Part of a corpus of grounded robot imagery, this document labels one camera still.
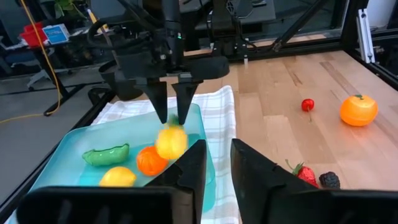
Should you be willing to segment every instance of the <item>gray floor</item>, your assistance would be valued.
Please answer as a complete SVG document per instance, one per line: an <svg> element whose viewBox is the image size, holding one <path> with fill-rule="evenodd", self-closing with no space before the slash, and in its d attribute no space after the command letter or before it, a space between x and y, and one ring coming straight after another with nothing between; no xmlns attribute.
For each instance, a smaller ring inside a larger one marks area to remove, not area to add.
<svg viewBox="0 0 398 224"><path fill-rule="evenodd" d="M0 82L0 93L26 90L27 78ZM101 81L96 70L62 75L61 79L66 85ZM44 80L35 87L39 89L53 85ZM89 89L90 86L87 86L80 90L50 117L26 118L0 124L0 203L91 108L87 97ZM0 96L0 120L43 113L56 101L56 90Z"/></svg>

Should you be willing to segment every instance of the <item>orange plastic orange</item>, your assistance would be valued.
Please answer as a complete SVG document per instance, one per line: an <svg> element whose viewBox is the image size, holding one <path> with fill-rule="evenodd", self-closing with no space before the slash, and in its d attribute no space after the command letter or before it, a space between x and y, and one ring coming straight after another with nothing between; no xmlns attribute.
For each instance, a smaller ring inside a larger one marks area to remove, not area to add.
<svg viewBox="0 0 398 224"><path fill-rule="evenodd" d="M167 166L168 160L161 158L155 146L148 146L137 155L138 169L145 175L153 176L161 173Z"/></svg>
<svg viewBox="0 0 398 224"><path fill-rule="evenodd" d="M341 119L352 126L365 126L377 115L377 103L365 95L354 95L346 99L340 108Z"/></svg>

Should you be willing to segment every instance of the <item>red cherry toy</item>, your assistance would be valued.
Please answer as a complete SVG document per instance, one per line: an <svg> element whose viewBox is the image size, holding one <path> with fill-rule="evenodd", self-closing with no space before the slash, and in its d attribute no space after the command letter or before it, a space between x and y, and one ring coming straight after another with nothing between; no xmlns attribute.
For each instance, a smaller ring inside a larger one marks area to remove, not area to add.
<svg viewBox="0 0 398 224"><path fill-rule="evenodd" d="M306 111L306 112L309 113L309 115L310 115L310 122L312 121L310 110L312 110L314 106L315 106L315 102L314 102L313 99L305 99L305 100L303 100L303 101L301 102L301 109L302 109L303 111Z"/></svg>

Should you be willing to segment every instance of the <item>yellow cable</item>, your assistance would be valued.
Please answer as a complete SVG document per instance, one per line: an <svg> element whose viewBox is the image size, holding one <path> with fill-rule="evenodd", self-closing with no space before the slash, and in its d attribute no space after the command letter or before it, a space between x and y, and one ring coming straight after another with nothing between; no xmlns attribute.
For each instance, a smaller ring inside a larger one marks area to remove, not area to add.
<svg viewBox="0 0 398 224"><path fill-rule="evenodd" d="M57 92L58 92L57 107L56 107L53 111L47 112L46 115L54 114L55 112L57 112L57 110L58 110L59 107L61 106L61 92L60 92L60 87L59 87L59 85L58 85L57 76L56 76L56 74L55 74L55 72L54 72L54 69L52 68L52 65L51 65L49 56L47 55L47 53L46 53L46 51L45 51L45 49L44 49L43 41L42 41L42 39L40 38L39 32L38 32L37 29L36 29L35 22L34 22L34 20L33 20L33 18L32 18L32 15L30 14L29 10L27 9L26 4L25 4L25 1L24 1L24 0L21 0L21 3L22 3L22 6L23 6L24 9L25 9L25 12L26 12L26 14L27 14L27 17L28 17L29 20L30 20L30 23L31 23L32 26L33 26L33 29L35 30L35 34L36 34L37 39L39 40L39 44L40 44L40 47L42 48L42 51L43 51L45 60L47 61L47 64L49 65L49 68L50 68L50 70L51 70L51 74L52 74L52 76L54 77L54 80L55 80L55 87L57 88ZM15 118L9 118L9 119L2 120L2 121L0 121L0 124L1 124L1 123L5 123L5 122L8 122L8 121L15 120L15 119L31 118L31 117L42 116L42 115L43 115L43 114L28 114L28 115L24 115L24 116L18 116L18 117L15 117Z"/></svg>

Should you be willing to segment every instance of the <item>wooden table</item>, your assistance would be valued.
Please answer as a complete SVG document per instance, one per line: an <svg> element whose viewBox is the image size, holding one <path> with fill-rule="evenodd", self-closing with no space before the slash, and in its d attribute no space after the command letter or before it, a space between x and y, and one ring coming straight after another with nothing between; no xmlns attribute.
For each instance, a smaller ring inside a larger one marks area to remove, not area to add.
<svg viewBox="0 0 398 224"><path fill-rule="evenodd" d="M285 169L288 159L304 162L316 175L336 172L344 189L398 190L398 92L345 52L257 60L230 70L206 80L197 93L233 88L237 138ZM170 85L168 92L175 96ZM364 128L339 117L341 102L355 94L379 104L377 118ZM300 107L305 98L315 100L312 122Z"/></svg>

